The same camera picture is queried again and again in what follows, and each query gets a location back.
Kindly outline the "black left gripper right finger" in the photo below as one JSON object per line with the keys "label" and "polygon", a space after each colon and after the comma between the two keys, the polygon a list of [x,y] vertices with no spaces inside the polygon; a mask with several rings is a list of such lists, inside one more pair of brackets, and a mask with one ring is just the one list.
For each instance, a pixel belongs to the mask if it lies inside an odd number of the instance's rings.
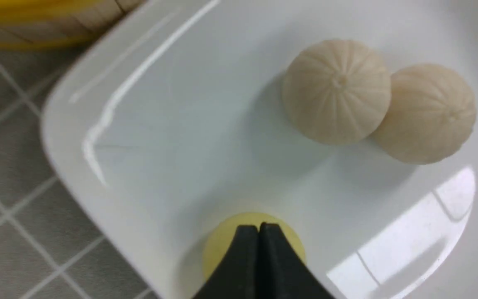
{"label": "black left gripper right finger", "polygon": [[309,271],[275,223],[260,226],[259,298],[334,298]]}

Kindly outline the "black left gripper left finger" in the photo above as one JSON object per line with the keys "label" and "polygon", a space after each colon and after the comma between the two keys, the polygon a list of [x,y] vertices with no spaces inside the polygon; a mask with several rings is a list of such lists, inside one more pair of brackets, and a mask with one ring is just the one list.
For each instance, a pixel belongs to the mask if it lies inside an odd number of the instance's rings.
{"label": "black left gripper left finger", "polygon": [[195,299],[254,299],[258,229],[239,225],[230,247]]}

